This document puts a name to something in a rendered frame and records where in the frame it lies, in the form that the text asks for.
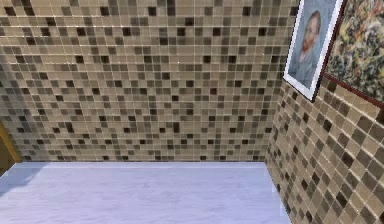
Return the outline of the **dark-framed abstract painting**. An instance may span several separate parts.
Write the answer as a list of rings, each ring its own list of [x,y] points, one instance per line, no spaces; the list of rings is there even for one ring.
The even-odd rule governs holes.
[[[343,0],[322,74],[384,109],[384,0]]]

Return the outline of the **white-framed portrait painting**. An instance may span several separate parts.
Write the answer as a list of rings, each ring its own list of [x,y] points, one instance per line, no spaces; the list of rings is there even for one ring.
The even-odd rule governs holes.
[[[315,100],[343,0],[300,0],[283,79]]]

